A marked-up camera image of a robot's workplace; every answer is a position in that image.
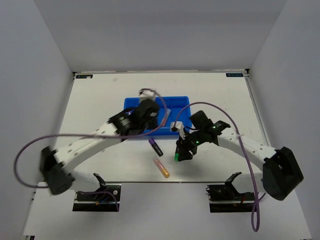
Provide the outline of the green black highlighter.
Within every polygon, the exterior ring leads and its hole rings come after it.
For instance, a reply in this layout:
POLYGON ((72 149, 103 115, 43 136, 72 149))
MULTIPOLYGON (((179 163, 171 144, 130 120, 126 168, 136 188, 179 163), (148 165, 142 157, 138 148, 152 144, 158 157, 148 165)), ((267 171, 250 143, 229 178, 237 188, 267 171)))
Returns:
POLYGON ((177 146, 174 153, 174 161, 179 162, 179 156, 180 156, 180 148, 177 146))

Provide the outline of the orange clear-cap highlighter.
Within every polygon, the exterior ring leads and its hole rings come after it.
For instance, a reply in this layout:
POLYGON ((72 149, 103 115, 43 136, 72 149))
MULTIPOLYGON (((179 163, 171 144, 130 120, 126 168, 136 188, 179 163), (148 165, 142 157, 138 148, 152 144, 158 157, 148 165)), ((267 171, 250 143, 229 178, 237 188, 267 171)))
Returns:
POLYGON ((161 127, 165 127, 166 126, 166 123, 168 121, 168 118, 171 114, 171 109, 167 108, 165 111, 164 111, 164 115, 163 115, 163 118, 161 119, 161 122, 160 122, 160 126, 161 127))

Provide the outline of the purple black highlighter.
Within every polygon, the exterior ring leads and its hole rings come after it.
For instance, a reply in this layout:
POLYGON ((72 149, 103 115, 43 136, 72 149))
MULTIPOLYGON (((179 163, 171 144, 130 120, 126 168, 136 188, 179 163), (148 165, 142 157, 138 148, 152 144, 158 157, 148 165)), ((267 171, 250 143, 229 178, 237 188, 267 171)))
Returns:
POLYGON ((153 138, 150 138, 148 142, 159 157, 162 157, 164 155, 163 151, 160 149, 159 145, 153 138))

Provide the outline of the yellow pink clear highlighter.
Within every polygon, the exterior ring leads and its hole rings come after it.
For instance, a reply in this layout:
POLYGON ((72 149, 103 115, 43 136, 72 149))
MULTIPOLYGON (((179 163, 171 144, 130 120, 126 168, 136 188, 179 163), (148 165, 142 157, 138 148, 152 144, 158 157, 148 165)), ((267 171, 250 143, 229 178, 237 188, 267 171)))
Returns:
POLYGON ((156 165, 156 167, 158 168, 158 170, 161 172, 161 174, 167 179, 170 177, 170 173, 168 172, 168 170, 164 167, 164 165, 162 164, 162 162, 157 158, 154 157, 152 159, 153 163, 156 165))

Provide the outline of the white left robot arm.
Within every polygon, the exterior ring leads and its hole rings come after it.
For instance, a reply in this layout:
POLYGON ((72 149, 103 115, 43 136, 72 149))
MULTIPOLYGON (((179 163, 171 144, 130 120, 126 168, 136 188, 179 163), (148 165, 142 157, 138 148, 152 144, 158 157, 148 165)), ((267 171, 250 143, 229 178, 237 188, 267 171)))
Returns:
POLYGON ((39 170, 53 195, 59 195, 80 181, 75 168, 85 160, 111 146, 157 127, 160 106, 152 99, 142 100, 137 107, 129 107, 109 118, 94 133, 84 136, 66 147, 41 150, 39 170))

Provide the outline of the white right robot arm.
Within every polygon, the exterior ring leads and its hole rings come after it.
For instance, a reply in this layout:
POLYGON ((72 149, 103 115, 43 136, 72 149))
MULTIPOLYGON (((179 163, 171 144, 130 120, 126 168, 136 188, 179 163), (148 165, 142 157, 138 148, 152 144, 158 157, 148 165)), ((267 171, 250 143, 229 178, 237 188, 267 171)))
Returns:
POLYGON ((170 125, 170 130, 179 134, 175 161, 191 160, 197 154, 198 146, 210 143, 244 157, 260 170, 254 175, 235 173, 226 180, 225 192, 229 198, 236 200, 243 193, 257 191, 282 201, 303 181, 303 173, 289 148, 277 149, 240 136, 228 123, 212 122, 202 110, 189 119, 195 127, 192 132, 181 121, 170 125))

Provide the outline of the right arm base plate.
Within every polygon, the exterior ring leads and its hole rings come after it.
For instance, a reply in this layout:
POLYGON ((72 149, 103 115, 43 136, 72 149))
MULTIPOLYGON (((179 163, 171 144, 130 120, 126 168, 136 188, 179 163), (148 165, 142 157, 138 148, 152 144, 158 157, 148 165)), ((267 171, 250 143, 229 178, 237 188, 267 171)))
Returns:
POLYGON ((249 213, 253 209, 253 191, 239 192, 233 185, 241 172, 233 173, 225 182, 209 184, 206 187, 210 213, 249 213))

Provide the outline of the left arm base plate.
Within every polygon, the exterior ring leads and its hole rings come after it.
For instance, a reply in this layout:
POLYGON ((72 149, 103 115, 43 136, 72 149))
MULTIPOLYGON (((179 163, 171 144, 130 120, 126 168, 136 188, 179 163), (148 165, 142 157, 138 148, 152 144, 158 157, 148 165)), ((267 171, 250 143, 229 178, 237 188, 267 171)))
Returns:
POLYGON ((118 212, 121 201, 121 183, 106 182, 99 174, 76 176, 74 212, 118 212))

